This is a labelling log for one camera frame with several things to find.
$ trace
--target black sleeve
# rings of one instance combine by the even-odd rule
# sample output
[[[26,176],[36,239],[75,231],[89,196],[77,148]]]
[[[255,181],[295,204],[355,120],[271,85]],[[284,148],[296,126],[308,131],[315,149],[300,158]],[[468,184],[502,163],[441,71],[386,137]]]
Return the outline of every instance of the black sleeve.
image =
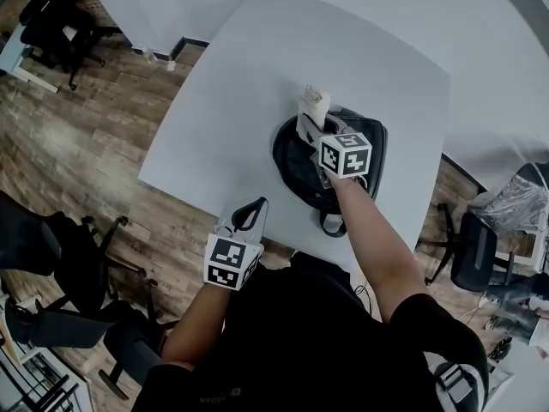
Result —
[[[389,327],[421,351],[476,368],[488,392],[488,360],[482,342],[430,295],[415,294],[404,300],[393,313]]]
[[[147,375],[132,412],[180,410],[188,401],[192,372],[177,365],[153,367]]]

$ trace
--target black office chair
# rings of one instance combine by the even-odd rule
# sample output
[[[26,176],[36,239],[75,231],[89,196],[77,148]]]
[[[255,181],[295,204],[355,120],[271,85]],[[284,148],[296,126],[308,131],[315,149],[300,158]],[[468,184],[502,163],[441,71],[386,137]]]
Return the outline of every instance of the black office chair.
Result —
[[[141,276],[146,272],[106,256],[118,225],[128,223],[126,217],[114,221],[100,246],[94,241],[97,229],[88,226],[92,222],[88,216],[78,226],[63,212],[47,217],[35,214],[0,191],[0,270],[24,270],[43,276],[53,272],[65,294],[59,303],[70,300],[81,313],[98,312],[107,293],[112,299],[118,297],[109,288],[111,267]]]
[[[84,58],[105,65],[105,61],[91,53],[100,38],[121,33],[117,27],[96,27],[92,16],[79,9],[75,0],[31,0],[19,21],[25,26],[21,42],[42,49],[42,55],[37,56],[29,48],[25,56],[50,69],[60,65],[65,73],[70,71],[71,90],[76,89],[73,81]],[[67,35],[67,27],[76,31],[74,37]]]
[[[133,312],[122,300],[114,300],[93,316],[63,310],[61,304],[56,301],[43,308],[36,300],[37,312],[31,313],[8,299],[5,318],[9,334],[16,342],[30,342],[35,347],[92,348],[108,328]]]
[[[126,401],[128,396],[118,387],[118,378],[126,371],[139,385],[143,386],[149,369],[161,363],[160,353],[166,340],[166,332],[177,322],[159,324],[156,321],[158,313],[154,310],[151,287],[155,281],[148,281],[147,314],[139,310],[113,325],[105,334],[103,343],[116,360],[111,374],[102,369],[101,379],[118,398]]]
[[[505,284],[512,279],[514,253],[509,260],[496,257],[498,236],[481,220],[466,212],[462,218],[460,232],[455,233],[454,223],[447,204],[439,204],[437,210],[443,211],[446,219],[446,241],[427,241],[421,239],[418,245],[446,247],[443,259],[432,278],[425,279],[431,285],[455,255],[452,271],[452,282],[459,288],[471,292],[483,292],[490,284],[494,264],[506,269]]]

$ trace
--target black t-shirt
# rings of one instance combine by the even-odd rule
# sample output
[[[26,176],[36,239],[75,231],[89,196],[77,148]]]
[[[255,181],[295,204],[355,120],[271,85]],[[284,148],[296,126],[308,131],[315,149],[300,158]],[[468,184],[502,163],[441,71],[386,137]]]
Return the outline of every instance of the black t-shirt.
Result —
[[[220,341],[191,372],[154,367],[134,412],[303,405],[441,410],[424,351],[475,367],[488,386],[479,338],[426,294],[390,323],[373,319],[333,264],[296,255],[258,267],[234,292]]]

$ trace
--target person's right arm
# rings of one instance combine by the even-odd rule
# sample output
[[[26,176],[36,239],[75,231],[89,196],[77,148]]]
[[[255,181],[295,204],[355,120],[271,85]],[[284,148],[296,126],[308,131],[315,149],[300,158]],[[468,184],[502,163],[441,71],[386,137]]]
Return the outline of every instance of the person's right arm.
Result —
[[[384,323],[414,294],[428,294],[413,254],[379,212],[368,193],[351,179],[329,176],[351,246],[376,295]]]

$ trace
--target forearm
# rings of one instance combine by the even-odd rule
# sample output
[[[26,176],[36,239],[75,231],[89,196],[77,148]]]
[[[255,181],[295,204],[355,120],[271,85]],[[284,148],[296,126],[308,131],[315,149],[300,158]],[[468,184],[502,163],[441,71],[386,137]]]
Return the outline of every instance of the forearm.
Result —
[[[384,322],[408,296],[427,293],[413,254],[370,196],[350,179],[334,181],[351,246]]]
[[[166,340],[165,363],[192,369],[219,340],[231,290],[204,284]]]

